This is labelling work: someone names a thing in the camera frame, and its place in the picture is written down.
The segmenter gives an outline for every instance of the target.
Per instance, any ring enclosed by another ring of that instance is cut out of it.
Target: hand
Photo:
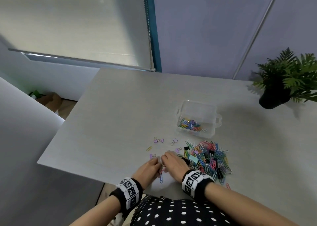
[[[177,156],[175,152],[167,151],[162,155],[162,163],[165,164],[167,171],[173,179],[182,183],[185,173],[189,170],[185,161]]]
[[[138,168],[132,178],[137,180],[145,190],[157,177],[160,177],[161,169],[162,164],[154,157]]]

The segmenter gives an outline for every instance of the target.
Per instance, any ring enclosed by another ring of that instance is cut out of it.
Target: roller blind
[[[151,68],[143,0],[0,0],[11,49]]]

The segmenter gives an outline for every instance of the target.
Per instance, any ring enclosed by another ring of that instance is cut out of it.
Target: clear plastic box
[[[215,128],[221,126],[222,117],[216,111],[217,107],[214,105],[186,100],[176,110],[177,130],[209,139],[215,135]],[[188,120],[187,128],[180,127],[181,124],[183,126],[186,124],[186,120]],[[196,125],[201,126],[200,131],[188,129],[194,128]]]

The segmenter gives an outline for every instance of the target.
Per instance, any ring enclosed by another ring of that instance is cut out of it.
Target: table
[[[187,99],[214,104],[223,117],[212,140],[229,150],[232,190],[301,225],[316,222],[317,104],[267,110],[247,81],[101,68],[38,163],[117,184],[149,153],[200,142],[176,131],[175,110]],[[186,197],[168,173],[146,193]]]

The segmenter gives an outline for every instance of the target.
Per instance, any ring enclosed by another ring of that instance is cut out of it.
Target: polka dot shirt
[[[171,200],[147,195],[137,206],[130,225],[231,226],[239,224],[210,202],[199,204],[190,199]]]

